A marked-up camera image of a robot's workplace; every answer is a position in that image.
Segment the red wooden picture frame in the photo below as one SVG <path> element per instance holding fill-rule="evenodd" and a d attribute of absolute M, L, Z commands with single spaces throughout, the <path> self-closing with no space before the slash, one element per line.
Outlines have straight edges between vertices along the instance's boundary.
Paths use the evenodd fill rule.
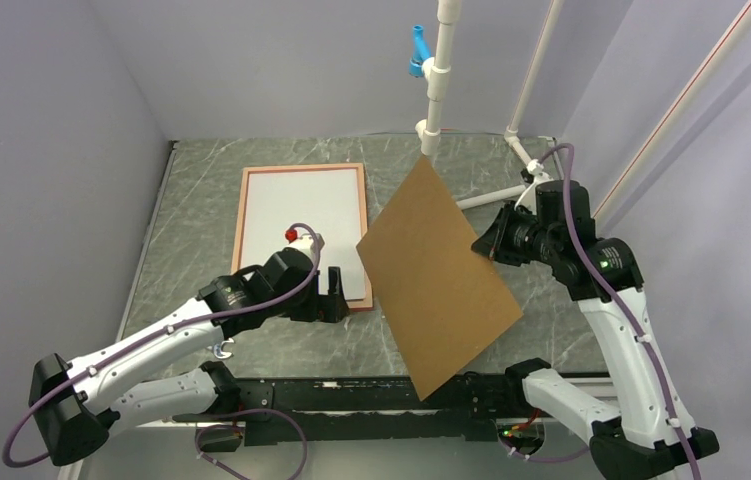
<path fill-rule="evenodd" d="M 231 269 L 263 263 L 288 243 L 293 223 L 304 223 L 323 238 L 320 270 L 341 269 L 350 309 L 371 310 L 371 282 L 356 249 L 368 228 L 364 165 L 244 168 Z"/>

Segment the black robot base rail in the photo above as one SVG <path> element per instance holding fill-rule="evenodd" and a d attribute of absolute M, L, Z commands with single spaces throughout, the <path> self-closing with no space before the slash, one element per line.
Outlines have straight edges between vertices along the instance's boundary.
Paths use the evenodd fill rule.
<path fill-rule="evenodd" d="M 462 437 L 510 438 L 538 418 L 556 418 L 574 431 L 595 421 L 618 426 L 619 410 L 586 391 L 591 379 L 557 377 L 528 383 L 548 372 L 535 358 L 502 374 L 456 375 L 420 399 L 408 377 L 237 379 L 220 361 L 186 374 L 138 384 L 100 418 L 110 434 L 170 418 L 176 422 L 239 422 L 248 446 L 275 445 L 306 436 L 313 441 Z"/>

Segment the brown cardboard backing board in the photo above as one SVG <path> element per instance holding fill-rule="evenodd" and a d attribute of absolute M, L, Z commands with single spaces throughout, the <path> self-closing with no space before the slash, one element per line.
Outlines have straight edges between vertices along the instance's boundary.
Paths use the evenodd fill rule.
<path fill-rule="evenodd" d="M 425 400 L 523 316 L 477 234 L 420 156 L 356 250 L 416 395 Z"/>

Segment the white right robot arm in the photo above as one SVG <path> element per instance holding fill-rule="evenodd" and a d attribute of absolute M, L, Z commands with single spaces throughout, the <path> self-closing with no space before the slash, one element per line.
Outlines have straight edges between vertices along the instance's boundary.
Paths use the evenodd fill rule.
<path fill-rule="evenodd" d="M 544 182 L 533 194 L 533 208 L 505 202 L 472 250 L 502 265 L 551 268 L 599 344 L 617 403 L 534 358 L 506 369 L 504 406 L 515 415 L 539 410 L 566 426 L 606 479 L 667 479 L 684 465 L 699 478 L 699 460 L 720 444 L 696 424 L 667 373 L 631 248 L 597 236 L 588 191 L 578 182 Z"/>

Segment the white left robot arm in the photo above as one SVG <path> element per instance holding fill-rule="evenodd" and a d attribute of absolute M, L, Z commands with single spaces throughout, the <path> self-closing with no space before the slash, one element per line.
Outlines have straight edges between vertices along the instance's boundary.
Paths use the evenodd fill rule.
<path fill-rule="evenodd" d="M 222 361 L 158 380 L 152 374 L 272 317 L 343 320 L 350 309 L 341 268 L 328 267 L 326 293 L 319 284 L 316 253 L 295 242 L 262 265 L 215 278 L 169 316 L 97 353 L 44 357 L 34 367 L 29 405 L 46 458 L 55 466 L 75 463 L 123 431 L 164 417 L 230 417 L 243 401 Z"/>

